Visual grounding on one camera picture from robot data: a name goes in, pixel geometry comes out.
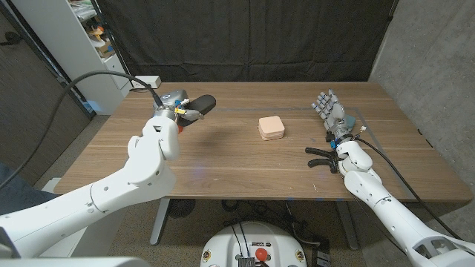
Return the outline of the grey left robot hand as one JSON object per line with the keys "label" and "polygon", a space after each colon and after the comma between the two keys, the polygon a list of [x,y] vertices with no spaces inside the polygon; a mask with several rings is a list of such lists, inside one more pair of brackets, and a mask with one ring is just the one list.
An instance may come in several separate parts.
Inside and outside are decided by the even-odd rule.
{"label": "grey left robot hand", "polygon": [[194,108],[185,90],[174,90],[160,97],[161,105],[153,104],[153,116],[162,116],[174,120],[178,125],[187,126],[204,118],[204,113]]}

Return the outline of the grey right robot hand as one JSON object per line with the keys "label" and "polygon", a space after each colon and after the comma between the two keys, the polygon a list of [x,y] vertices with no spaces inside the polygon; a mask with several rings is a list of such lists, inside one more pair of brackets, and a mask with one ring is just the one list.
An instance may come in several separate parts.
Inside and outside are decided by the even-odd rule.
{"label": "grey right robot hand", "polygon": [[332,89],[327,93],[321,92],[311,106],[323,119],[326,132],[332,134],[335,139],[349,134],[356,123],[353,116],[346,114],[344,106]]}

